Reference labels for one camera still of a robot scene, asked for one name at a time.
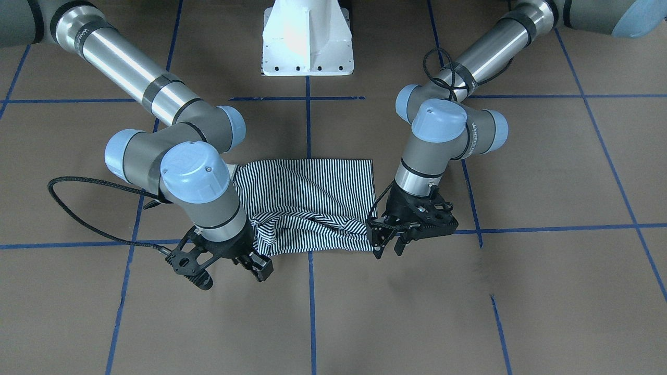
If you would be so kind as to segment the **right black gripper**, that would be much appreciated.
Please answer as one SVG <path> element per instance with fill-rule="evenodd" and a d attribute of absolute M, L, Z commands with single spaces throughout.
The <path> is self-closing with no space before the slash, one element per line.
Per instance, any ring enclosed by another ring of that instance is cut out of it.
<path fill-rule="evenodd" d="M 254 229 L 243 229 L 238 235 L 221 242 L 202 237 L 201 247 L 212 254 L 212 261 L 220 258 L 235 259 L 235 264 L 241 264 L 250 271 L 258 282 L 265 282 L 273 273 L 273 262 L 268 256 L 255 252 L 254 239 Z"/>

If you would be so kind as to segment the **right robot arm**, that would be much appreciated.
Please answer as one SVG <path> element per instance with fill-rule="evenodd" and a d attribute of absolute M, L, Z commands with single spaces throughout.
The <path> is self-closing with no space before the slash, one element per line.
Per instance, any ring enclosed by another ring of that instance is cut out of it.
<path fill-rule="evenodd" d="M 264 282 L 273 271 L 253 245 L 254 232 L 222 154 L 245 137 L 238 110 L 214 107 L 178 76 L 157 64 L 109 23 L 89 1 L 2 1 L 2 47 L 52 43 L 81 57 L 164 124 L 162 130 L 121 130 L 108 141 L 107 168 L 125 185 L 83 177 L 60 177 L 47 189 L 69 216 L 92 232 L 60 199 L 55 185 L 83 181 L 181 207 L 193 223 L 176 247 L 127 241 L 157 250 L 174 272 L 203 290 L 214 281 L 208 267 L 230 259 Z"/>

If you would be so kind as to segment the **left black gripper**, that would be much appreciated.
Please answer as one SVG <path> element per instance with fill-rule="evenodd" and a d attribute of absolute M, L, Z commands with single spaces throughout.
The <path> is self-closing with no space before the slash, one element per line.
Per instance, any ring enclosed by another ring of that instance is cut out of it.
<path fill-rule="evenodd" d="M 386 204 L 386 218 L 367 218 L 367 239 L 373 255 L 381 259 L 385 247 L 396 234 L 396 226 L 406 223 L 418 223 L 423 228 L 436 228 L 438 223 L 435 215 L 429 213 L 434 209 L 438 186 L 431 185 L 426 196 L 416 196 L 405 192 L 400 186 L 393 185 Z M 397 232 L 394 252 L 402 256 L 405 247 L 414 240 L 412 229 Z"/>

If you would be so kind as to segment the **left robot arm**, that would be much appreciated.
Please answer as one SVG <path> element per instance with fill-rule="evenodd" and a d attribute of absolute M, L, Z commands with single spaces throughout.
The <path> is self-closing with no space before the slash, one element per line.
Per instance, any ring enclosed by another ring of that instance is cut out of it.
<path fill-rule="evenodd" d="M 519 52 L 558 26 L 640 38 L 664 18 L 665 1 L 517 1 L 458 58 L 433 49 L 446 59 L 443 68 L 426 72 L 426 84 L 407 85 L 396 98 L 396 112 L 411 134 L 385 189 L 384 213 L 378 216 L 372 207 L 365 222 L 375 258 L 381 259 L 391 240 L 402 255 L 412 241 L 455 233 L 452 204 L 439 188 L 449 161 L 496 151 L 509 135 L 505 116 L 467 107 L 464 100 L 500 76 Z"/>

